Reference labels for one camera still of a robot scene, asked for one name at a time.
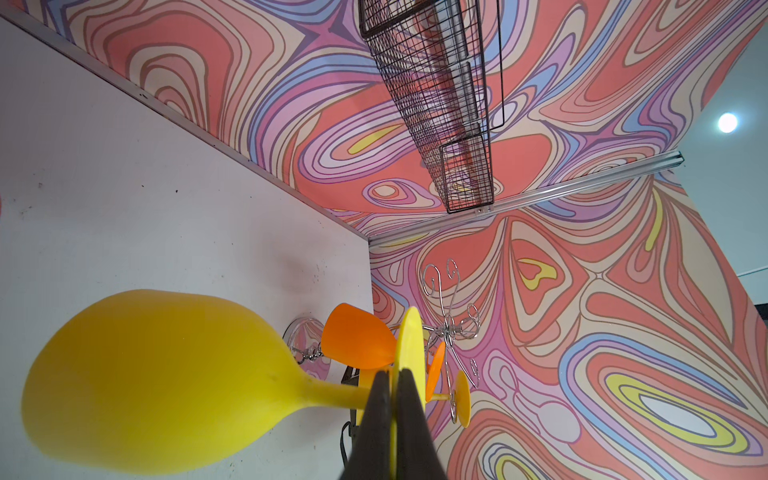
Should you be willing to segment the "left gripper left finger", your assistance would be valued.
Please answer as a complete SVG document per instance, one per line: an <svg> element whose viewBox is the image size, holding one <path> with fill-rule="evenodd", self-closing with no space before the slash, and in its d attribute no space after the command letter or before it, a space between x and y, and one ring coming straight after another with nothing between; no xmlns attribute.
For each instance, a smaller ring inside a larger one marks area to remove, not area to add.
<svg viewBox="0 0 768 480"><path fill-rule="evenodd" d="M341 480L390 478L392 406L386 371L376 373L364 411Z"/></svg>

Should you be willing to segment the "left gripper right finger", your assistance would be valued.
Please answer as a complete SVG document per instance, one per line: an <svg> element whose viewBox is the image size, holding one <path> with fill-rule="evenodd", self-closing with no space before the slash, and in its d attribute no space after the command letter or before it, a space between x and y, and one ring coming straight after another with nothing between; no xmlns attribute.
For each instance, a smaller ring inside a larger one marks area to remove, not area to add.
<svg viewBox="0 0 768 480"><path fill-rule="evenodd" d="M428 429L413 373L399 372L395 395L396 479L447 480Z"/></svg>

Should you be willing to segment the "yellow wine glass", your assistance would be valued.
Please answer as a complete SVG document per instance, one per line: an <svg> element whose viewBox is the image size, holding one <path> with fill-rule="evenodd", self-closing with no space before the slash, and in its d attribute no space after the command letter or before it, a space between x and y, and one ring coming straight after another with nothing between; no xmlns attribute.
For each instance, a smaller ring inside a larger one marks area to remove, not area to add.
<svg viewBox="0 0 768 480"><path fill-rule="evenodd" d="M451 407L451 416L454 422L467 428L471 421L471 385L469 377L464 371L460 371L456 378L454 390L450 394L437 394L435 392L439 375L429 373L426 381L426 401L448 401Z"/></svg>
<svg viewBox="0 0 768 480"><path fill-rule="evenodd" d="M50 457L165 475L225 459L299 410L365 409L369 395L310 376L237 303L131 290L53 335L27 375L21 416Z"/></svg>

